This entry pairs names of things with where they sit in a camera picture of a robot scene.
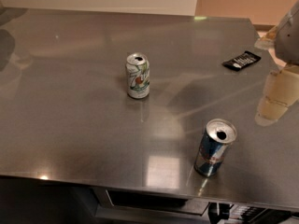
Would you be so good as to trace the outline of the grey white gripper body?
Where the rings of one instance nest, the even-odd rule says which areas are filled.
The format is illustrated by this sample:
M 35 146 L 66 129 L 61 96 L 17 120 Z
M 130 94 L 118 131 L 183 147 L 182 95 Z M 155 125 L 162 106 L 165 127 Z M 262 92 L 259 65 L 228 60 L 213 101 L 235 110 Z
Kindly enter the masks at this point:
M 299 1 L 290 8 L 278 24 L 275 54 L 285 63 L 299 64 Z

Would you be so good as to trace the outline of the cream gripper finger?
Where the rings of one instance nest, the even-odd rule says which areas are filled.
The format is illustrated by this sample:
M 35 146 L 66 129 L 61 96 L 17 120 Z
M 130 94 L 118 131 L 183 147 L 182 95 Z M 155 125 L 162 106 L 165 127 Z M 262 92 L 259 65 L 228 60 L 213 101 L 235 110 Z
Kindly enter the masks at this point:
M 261 126 L 277 122 L 299 100 L 299 66 L 287 63 L 266 78 L 255 121 Z
M 272 27 L 267 33 L 256 40 L 254 47 L 264 50 L 272 49 L 275 46 L 277 32 L 278 28 L 276 26 Z

